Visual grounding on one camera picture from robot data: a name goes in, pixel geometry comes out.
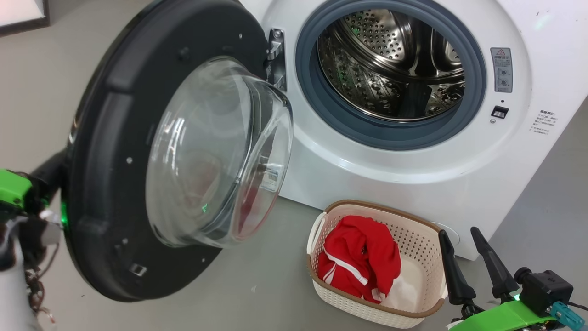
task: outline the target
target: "white basket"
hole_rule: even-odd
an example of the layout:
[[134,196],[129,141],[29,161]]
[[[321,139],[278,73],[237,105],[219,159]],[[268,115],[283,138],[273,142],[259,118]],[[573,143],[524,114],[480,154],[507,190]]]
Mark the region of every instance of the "white basket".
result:
[[[382,304],[335,289],[317,276],[318,257],[326,236],[348,215],[371,217],[388,226],[398,244],[400,276]],[[306,265],[315,290],[325,302],[362,319],[400,329],[414,327],[436,313],[447,297],[439,231],[433,223],[399,210],[355,200],[338,201],[319,215],[308,238]]]

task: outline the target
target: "sticker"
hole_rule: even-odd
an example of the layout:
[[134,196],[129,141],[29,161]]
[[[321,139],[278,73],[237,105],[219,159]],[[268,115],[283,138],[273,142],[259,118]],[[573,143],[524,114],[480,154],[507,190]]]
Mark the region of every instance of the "sticker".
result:
[[537,114],[537,117],[533,119],[529,131],[533,131],[537,134],[549,135],[549,132],[555,127],[557,120],[558,118],[554,112],[541,110]]
[[266,191],[275,193],[278,190],[279,179],[280,173],[278,170],[270,168],[268,165],[265,174],[263,174],[263,180],[261,181],[260,187]]
[[513,91],[513,65],[510,48],[492,47],[490,52],[494,65],[494,90],[511,93]]

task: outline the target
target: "white stripe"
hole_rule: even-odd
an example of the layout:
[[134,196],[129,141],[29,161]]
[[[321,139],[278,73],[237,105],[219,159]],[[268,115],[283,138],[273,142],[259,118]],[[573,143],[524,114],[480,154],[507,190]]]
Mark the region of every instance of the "white stripe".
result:
[[362,274],[359,272],[358,269],[356,269],[355,267],[353,267],[351,264],[343,261],[343,260],[339,260],[336,257],[332,256],[331,254],[329,254],[326,250],[325,250],[325,254],[327,254],[327,257],[329,258],[329,260],[335,262],[336,264],[344,267],[345,269],[347,269],[347,271],[351,272],[352,275],[355,276],[355,278],[357,278],[357,280],[362,284],[362,285],[367,285],[368,283],[368,279],[363,277]]
[[337,266],[337,264],[335,266],[333,266],[333,272],[331,272],[327,278],[325,279],[325,283],[327,284],[331,284],[331,282],[333,281],[333,276],[335,275],[335,267]]
[[333,267],[332,267],[331,269],[329,269],[329,271],[327,271],[327,272],[325,273],[325,275],[323,276],[323,281],[325,281],[325,279],[326,279],[327,277],[329,277],[329,275],[331,275],[331,274],[333,274],[333,273],[335,272],[335,267],[336,267],[336,266],[337,266],[337,264],[336,264],[336,263],[333,263]]

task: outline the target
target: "brown basket rim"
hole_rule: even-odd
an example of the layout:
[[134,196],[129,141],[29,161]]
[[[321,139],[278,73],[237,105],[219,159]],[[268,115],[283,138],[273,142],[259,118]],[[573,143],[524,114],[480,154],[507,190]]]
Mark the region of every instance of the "brown basket rim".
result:
[[[441,228],[438,227],[437,225],[412,214],[409,213],[405,213],[402,210],[398,210],[398,209],[394,209],[391,207],[386,207],[386,206],[382,206],[379,204],[375,204],[375,203],[369,203],[369,202],[364,202],[364,201],[359,201],[359,200],[340,200],[337,201],[335,203],[332,203],[329,207],[327,207],[325,209],[325,212],[329,213],[331,212],[335,207],[339,207],[342,206],[344,204],[354,204],[357,206],[362,206],[362,207],[368,207],[368,208],[373,208],[373,209],[377,209],[377,210],[381,210],[381,211],[385,211],[387,213],[391,213],[391,214],[396,214],[398,216],[402,216],[405,217],[411,221],[415,221],[418,223],[421,223],[425,226],[430,227],[431,229],[435,230],[436,232],[440,232]],[[349,300],[352,300],[358,304],[363,304],[365,306],[377,309],[377,310],[381,310],[385,313],[391,313],[394,315],[399,315],[399,316],[404,316],[404,317],[409,317],[409,318],[414,318],[414,319],[421,319],[421,318],[425,318],[428,316],[431,316],[432,314],[436,313],[439,309],[441,309],[441,306],[443,306],[443,303],[445,302],[444,298],[439,299],[439,301],[437,301],[437,303],[431,307],[429,310],[424,311],[424,312],[420,312],[420,313],[412,313],[412,312],[406,312],[404,310],[399,310],[399,309],[394,309],[394,308],[390,308],[390,307],[386,307],[386,306],[382,306],[380,304],[375,304],[373,302],[369,302],[367,300],[363,300],[360,299],[358,297],[352,296],[349,293],[343,292],[339,289],[334,288],[331,285],[328,285],[327,283],[323,282],[319,276],[317,276],[317,274],[312,270],[312,264],[310,262],[311,256],[310,254],[306,255],[306,268],[308,269],[310,276],[312,277],[312,279],[320,286],[326,288],[327,290],[331,291],[331,292],[335,292],[340,296],[343,296]]]

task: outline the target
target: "stainless steel drum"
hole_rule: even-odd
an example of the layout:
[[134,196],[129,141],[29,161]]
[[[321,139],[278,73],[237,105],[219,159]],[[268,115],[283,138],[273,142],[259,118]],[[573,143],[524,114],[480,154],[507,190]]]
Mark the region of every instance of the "stainless steel drum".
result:
[[345,16],[322,33],[317,49],[333,89],[380,119],[424,120],[463,96],[456,51],[430,26],[404,14],[377,9]]

